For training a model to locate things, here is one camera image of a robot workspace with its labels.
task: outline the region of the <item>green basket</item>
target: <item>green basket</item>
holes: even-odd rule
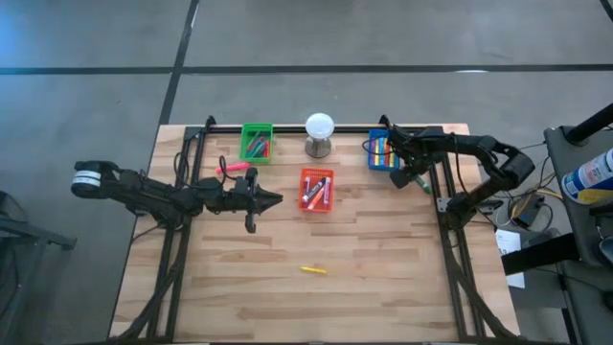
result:
[[[270,148],[266,147],[254,155],[253,148],[257,149],[260,138],[266,140]],[[272,124],[243,124],[240,133],[240,160],[250,163],[269,163],[272,157]],[[264,157],[264,152],[267,151],[267,157]]]

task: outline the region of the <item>red marker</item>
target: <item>red marker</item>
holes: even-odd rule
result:
[[[324,189],[320,189],[319,193],[315,196],[315,198],[313,199],[313,201],[311,201],[311,203],[308,205],[308,209],[312,210],[315,208],[315,205],[317,205],[317,203],[319,202],[319,200],[321,200],[322,195],[324,194]]]
[[[251,167],[251,164],[249,164],[249,163],[237,163],[237,164],[233,164],[231,166],[226,166],[226,172],[235,172],[235,171],[247,169],[249,167]],[[217,167],[217,169],[215,169],[215,172],[220,174],[221,173],[221,168]]]

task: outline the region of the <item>red basket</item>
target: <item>red basket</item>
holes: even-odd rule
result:
[[[320,197],[320,199],[315,203],[312,209],[309,209],[308,206],[314,201],[317,193],[310,198],[308,202],[303,201],[303,196],[305,196],[305,188],[306,188],[306,180],[309,178],[308,189],[312,189],[319,181],[323,178],[329,177],[331,182],[329,184],[329,194],[328,194],[328,204],[324,202],[325,188],[322,187],[322,191],[324,194]],[[332,211],[332,201],[334,196],[334,171],[328,169],[315,169],[315,168],[303,168],[300,174],[300,187],[298,188],[298,208],[307,212],[320,212],[327,213]]]

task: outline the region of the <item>gray floor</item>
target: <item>gray floor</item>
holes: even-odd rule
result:
[[[189,3],[5,1],[0,67],[172,66]],[[185,62],[361,63],[613,63],[613,23],[598,0],[201,0]],[[0,190],[31,222],[79,238],[73,252],[46,255],[20,343],[105,338],[134,217],[118,203],[71,195],[73,165],[105,159],[145,169],[169,78],[0,77]],[[170,122],[297,123],[324,111],[337,123],[363,123],[387,114],[468,123],[525,146],[542,141],[545,127],[609,104],[611,85],[613,72],[183,76]],[[535,161],[547,154],[529,153]],[[556,214],[554,226],[568,231]],[[563,337],[555,313],[534,311],[551,288],[551,277],[531,276],[527,290],[512,292],[523,334]]]

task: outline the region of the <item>white marker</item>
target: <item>white marker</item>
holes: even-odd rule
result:
[[[305,177],[305,182],[303,182],[305,184],[305,196],[308,193],[308,188],[310,188],[310,177]]]
[[[326,186],[324,187],[324,205],[328,208],[329,204],[329,185],[332,183],[332,179],[326,177]]]

